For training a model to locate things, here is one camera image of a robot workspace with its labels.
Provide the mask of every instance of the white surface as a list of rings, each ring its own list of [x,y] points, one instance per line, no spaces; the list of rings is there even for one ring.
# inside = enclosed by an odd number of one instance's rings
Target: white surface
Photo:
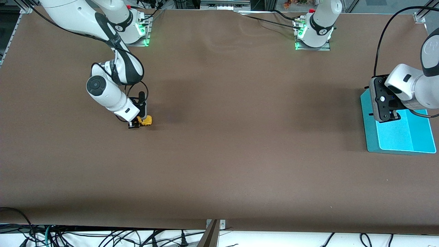
[[[186,230],[185,233],[199,232],[200,230]],[[87,232],[92,234],[109,234],[110,232]],[[152,231],[140,231],[142,241],[149,236]],[[180,237],[180,230],[167,230],[156,237],[156,240],[164,238]],[[236,247],[320,247],[324,244],[330,233],[313,233],[313,232],[242,232],[242,231],[221,231],[218,247],[227,247],[238,244]],[[368,234],[373,247],[387,247],[389,234]],[[80,237],[74,235],[66,235],[67,239],[75,247],[97,247],[103,240],[101,237]],[[188,236],[188,243],[196,243],[201,239],[202,234]],[[129,239],[138,241],[137,235],[134,233]],[[24,240],[22,234],[0,234],[0,247],[18,247]],[[117,247],[132,247],[133,244],[123,241]],[[327,247],[363,247],[360,242],[358,233],[336,233]],[[439,236],[418,236],[418,235],[395,235],[392,241],[392,247],[439,247]]]

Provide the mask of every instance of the turquoise plastic container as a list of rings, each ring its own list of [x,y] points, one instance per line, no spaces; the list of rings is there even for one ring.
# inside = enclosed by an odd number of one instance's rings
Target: turquoise plastic container
[[[409,110],[398,110],[401,120],[379,123],[372,113],[369,89],[361,95],[367,150],[371,153],[421,155],[436,153],[430,120],[418,117]],[[417,110],[427,114],[427,110]]]

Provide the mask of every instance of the brown tabletop surface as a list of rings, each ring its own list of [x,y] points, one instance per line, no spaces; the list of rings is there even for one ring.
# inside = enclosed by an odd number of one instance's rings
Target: brown tabletop surface
[[[131,48],[153,125],[128,130],[85,89],[112,51],[24,15],[0,69],[1,205],[47,224],[439,233],[439,156],[366,150],[360,95],[389,18],[340,15],[312,52],[232,11],[165,11]],[[398,16],[378,74],[420,68],[426,36]]]

